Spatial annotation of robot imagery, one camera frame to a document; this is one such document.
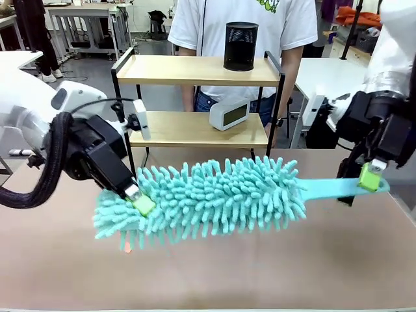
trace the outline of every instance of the shoe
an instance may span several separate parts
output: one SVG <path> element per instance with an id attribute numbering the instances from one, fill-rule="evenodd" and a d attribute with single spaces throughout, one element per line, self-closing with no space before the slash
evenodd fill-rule
<path id="1" fill-rule="evenodd" d="M 61 70 L 59 68 L 57 70 L 53 70 L 52 75 L 55 78 L 62 78 L 64 76 L 64 74 L 61 72 Z"/>
<path id="2" fill-rule="evenodd" d="M 38 78 L 44 83 L 54 83 L 57 80 L 52 74 L 47 76 L 41 73 Z"/>

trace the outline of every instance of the alarm clock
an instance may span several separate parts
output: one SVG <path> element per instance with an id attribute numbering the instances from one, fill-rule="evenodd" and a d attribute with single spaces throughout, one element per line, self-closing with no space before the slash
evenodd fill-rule
<path id="1" fill-rule="evenodd" d="M 209 111 L 209 123 L 220 131 L 225 131 L 245 121 L 250 112 L 247 99 L 225 99 L 214 104 Z"/>

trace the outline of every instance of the black mesh pen holder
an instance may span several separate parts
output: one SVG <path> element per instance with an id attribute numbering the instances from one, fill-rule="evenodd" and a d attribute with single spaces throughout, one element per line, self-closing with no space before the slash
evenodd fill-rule
<path id="1" fill-rule="evenodd" d="M 254 68 L 258 24 L 242 21 L 227 23 L 224 67 L 236 72 Z"/>

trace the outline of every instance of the white t-shirt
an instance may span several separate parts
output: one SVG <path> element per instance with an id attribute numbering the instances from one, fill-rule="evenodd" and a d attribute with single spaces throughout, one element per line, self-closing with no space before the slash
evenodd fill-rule
<path id="1" fill-rule="evenodd" d="M 277 59 L 281 50 L 294 49 L 317 40 L 315 0 L 179 0 L 168 40 L 196 50 L 198 56 L 223 57 L 226 23 L 246 21 L 259 25 L 256 57 L 269 50 Z M 201 53 L 203 32 L 203 51 Z M 203 86 L 201 91 L 216 101 L 239 96 L 254 101 L 258 87 Z M 263 97 L 276 92 L 264 88 Z"/>

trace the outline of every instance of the person's hand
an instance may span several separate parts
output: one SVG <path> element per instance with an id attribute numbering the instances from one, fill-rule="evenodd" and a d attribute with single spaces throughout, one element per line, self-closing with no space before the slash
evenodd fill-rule
<path id="1" fill-rule="evenodd" d="M 267 137 L 270 137 L 270 130 L 272 128 L 272 123 L 269 122 L 266 127 L 265 127 L 265 131 L 266 131 L 266 135 Z M 276 147 L 276 143 L 278 141 L 278 128 L 274 128 L 274 134 L 273 134 L 273 141 L 272 141 L 272 148 Z"/>

